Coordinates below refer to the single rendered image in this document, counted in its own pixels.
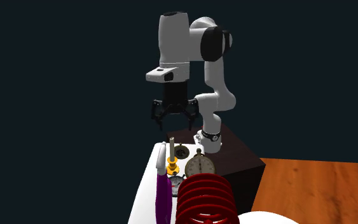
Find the purple and white bottle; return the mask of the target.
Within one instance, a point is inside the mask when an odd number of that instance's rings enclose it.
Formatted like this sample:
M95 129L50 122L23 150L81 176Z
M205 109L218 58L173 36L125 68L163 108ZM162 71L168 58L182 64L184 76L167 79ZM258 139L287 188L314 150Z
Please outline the purple and white bottle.
M166 142L162 142L156 161L156 224L170 224L172 216L172 183L167 176Z

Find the small silver stopwatch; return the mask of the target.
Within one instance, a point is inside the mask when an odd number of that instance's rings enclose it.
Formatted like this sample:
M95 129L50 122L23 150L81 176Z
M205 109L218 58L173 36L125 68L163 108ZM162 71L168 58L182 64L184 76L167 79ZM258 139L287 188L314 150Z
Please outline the small silver stopwatch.
M172 196L173 197L177 197L178 196L178 191L179 191L179 187L180 184L185 180L186 175L183 174L182 176L170 176L169 180L171 182L171 187L172 187Z

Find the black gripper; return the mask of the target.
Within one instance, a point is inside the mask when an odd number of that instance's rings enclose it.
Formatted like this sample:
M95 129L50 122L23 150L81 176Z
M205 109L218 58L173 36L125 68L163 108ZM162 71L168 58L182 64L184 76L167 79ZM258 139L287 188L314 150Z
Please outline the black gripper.
M188 100L188 82L171 82L163 85L162 101L154 100L151 105L151 119L159 129L163 129L162 121L168 114L183 113L188 118L188 130L192 129L199 116L199 105L196 98Z

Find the red ribbed round object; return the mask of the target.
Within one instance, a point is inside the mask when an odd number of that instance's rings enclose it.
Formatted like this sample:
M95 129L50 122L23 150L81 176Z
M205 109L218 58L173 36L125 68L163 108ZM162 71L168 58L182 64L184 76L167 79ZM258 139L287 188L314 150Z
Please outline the red ribbed round object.
M240 224L230 183L217 174L195 174L180 185L175 224Z

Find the gold candlestick with beige candle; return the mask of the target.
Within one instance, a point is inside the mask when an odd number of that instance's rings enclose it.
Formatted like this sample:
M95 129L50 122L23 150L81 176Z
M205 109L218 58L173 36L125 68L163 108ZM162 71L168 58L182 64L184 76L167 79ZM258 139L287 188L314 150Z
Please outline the gold candlestick with beige candle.
M170 176L175 176L179 173L180 168L177 165L177 158L175 156L175 141L174 141L174 137L171 137L169 139L169 152L170 152L170 156L167 159L167 162L169 163L167 166L167 174Z

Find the dark brown robot stand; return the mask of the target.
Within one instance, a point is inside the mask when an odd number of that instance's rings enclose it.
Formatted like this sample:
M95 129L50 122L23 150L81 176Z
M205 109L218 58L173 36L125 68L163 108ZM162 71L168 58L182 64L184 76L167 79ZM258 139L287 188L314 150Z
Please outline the dark brown robot stand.
M251 211L265 163L225 124L221 125L221 149L206 153L216 166L216 174L230 182L238 214Z

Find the white rounded object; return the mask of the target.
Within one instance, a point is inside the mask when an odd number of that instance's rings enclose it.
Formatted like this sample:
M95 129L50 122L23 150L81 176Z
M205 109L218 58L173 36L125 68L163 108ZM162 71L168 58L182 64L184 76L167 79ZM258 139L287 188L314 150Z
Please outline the white rounded object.
M285 216L267 211L251 211L238 215L240 224L299 224Z

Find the large brass stopwatch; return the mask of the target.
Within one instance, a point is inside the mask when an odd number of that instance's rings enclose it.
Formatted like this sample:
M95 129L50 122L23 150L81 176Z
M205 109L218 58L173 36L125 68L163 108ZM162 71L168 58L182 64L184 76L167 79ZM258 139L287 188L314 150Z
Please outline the large brass stopwatch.
M197 148L196 154L186 163L184 173L186 177L202 173L216 174L216 167L213 161L206 157L200 148Z

